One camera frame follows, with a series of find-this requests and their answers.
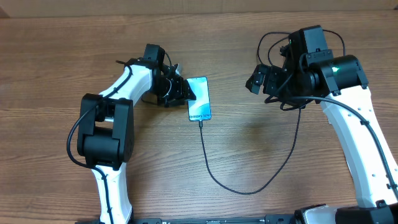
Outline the Samsung Galaxy smartphone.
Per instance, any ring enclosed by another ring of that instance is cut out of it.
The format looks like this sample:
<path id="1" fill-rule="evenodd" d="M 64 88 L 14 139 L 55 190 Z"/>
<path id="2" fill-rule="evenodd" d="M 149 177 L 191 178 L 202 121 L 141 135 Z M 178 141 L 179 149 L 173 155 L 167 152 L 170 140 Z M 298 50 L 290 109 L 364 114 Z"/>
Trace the Samsung Galaxy smartphone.
<path id="1" fill-rule="evenodd" d="M 207 77 L 188 78 L 187 82 L 195 95 L 195 100 L 188 100 L 188 118 L 190 121 L 211 119 L 210 94 Z"/>

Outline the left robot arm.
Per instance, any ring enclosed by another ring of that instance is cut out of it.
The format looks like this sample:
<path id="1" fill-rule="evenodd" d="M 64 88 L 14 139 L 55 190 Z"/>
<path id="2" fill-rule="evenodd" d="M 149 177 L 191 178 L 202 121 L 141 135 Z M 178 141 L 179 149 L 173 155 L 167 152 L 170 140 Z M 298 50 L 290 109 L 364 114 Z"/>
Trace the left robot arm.
<path id="1" fill-rule="evenodd" d="M 145 93 L 156 105 L 180 106 L 197 97 L 181 76 L 178 64 L 159 45 L 147 44 L 143 57 L 123 62 L 122 75 L 99 94 L 81 99 L 80 117 L 70 134 L 77 135 L 82 167 L 96 179 L 101 214 L 96 223 L 132 223 L 133 208 L 127 190 L 127 163 L 134 148 L 134 106 Z"/>

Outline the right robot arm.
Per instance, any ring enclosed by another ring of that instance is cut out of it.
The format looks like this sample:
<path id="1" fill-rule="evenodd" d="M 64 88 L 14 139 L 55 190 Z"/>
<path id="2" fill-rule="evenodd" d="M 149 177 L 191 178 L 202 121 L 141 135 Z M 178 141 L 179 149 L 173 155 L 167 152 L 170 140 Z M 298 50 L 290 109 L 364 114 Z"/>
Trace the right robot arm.
<path id="1" fill-rule="evenodd" d="M 284 64 L 260 63 L 246 82 L 252 93 L 284 111 L 319 104 L 333 126 L 351 173 L 356 205 L 312 205 L 292 223 L 396 223 L 397 163 L 377 121 L 366 74 L 354 55 L 335 57 L 325 30 L 311 26 L 286 33 Z"/>

